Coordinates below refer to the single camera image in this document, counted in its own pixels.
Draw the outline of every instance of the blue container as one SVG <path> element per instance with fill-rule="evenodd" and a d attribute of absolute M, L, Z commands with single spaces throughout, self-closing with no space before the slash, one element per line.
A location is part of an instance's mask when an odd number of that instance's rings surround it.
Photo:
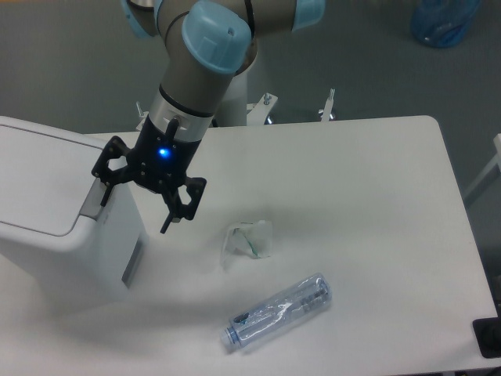
<path fill-rule="evenodd" d="M 452 47 L 463 39 L 481 0 L 421 0 L 413 14 L 411 31 L 432 47 Z"/>

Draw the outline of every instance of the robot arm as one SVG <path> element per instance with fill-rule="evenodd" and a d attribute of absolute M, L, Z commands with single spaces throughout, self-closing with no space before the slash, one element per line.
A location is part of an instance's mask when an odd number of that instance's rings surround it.
<path fill-rule="evenodd" d="M 129 149 L 113 137 L 92 174 L 106 185 L 105 206 L 117 184 L 134 181 L 159 193 L 169 209 L 161 232 L 171 222 L 192 220 L 207 181 L 186 169 L 254 37 L 315 24 L 325 0 L 127 0 L 128 18 L 152 35 L 153 19 L 170 63 L 136 145 Z M 112 171 L 108 162 L 125 157 Z M 178 189 L 191 201 L 183 204 Z"/>

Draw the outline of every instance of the light blue joint cap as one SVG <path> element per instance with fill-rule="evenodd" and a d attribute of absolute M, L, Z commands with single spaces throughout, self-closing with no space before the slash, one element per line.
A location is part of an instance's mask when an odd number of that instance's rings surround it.
<path fill-rule="evenodd" d="M 158 9 L 160 9 L 162 2 L 164 2 L 164 0 L 155 0 L 155 6 L 153 8 L 153 11 L 155 13 L 155 26 L 157 27 L 157 29 L 158 29 Z"/>
<path fill-rule="evenodd" d="M 127 18 L 128 25 L 131 27 L 134 35 L 140 39 L 152 38 L 151 35 L 146 33 L 146 31 L 142 28 L 142 26 L 139 24 L 137 19 L 132 14 L 131 9 L 128 7 L 127 0 L 121 0 L 121 4 L 122 4 L 122 9 L 124 10 L 125 13 L 125 18 Z"/>
<path fill-rule="evenodd" d="M 193 57 L 219 74 L 234 74 L 251 45 L 251 29 L 234 12 L 202 0 L 182 23 L 182 39 Z"/>
<path fill-rule="evenodd" d="M 317 24 L 326 11 L 326 0 L 297 0 L 292 31 Z"/>

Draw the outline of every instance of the crumpled plastic wrapper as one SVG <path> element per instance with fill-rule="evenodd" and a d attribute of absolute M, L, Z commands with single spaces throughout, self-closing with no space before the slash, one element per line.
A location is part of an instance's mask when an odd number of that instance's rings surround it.
<path fill-rule="evenodd" d="M 272 254 L 273 226 L 270 221 L 234 223 L 226 231 L 221 249 L 221 266 L 224 268 L 231 257 L 247 256 L 263 259 Z"/>

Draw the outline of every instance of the black object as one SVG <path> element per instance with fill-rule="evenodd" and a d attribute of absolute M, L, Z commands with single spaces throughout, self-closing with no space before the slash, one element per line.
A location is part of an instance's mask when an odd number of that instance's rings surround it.
<path fill-rule="evenodd" d="M 473 322 L 478 347 L 484 358 L 501 357 L 501 319 L 479 319 Z"/>
<path fill-rule="evenodd" d="M 168 206 L 169 216 L 161 233 L 165 233 L 172 222 L 179 222 L 181 219 L 193 220 L 207 180 L 186 176 L 186 169 L 200 141 L 184 143 L 174 140 L 178 127 L 179 121 L 174 118 L 163 133 L 148 117 L 132 149 L 117 136 L 108 142 L 92 169 L 92 174 L 106 185 L 101 206 L 106 206 L 117 184 L 134 181 L 154 193 L 161 194 Z M 127 165 L 111 170 L 109 162 L 120 157 L 125 157 Z M 191 199 L 188 204 L 183 204 L 179 196 L 179 188 L 182 186 L 186 187 Z"/>

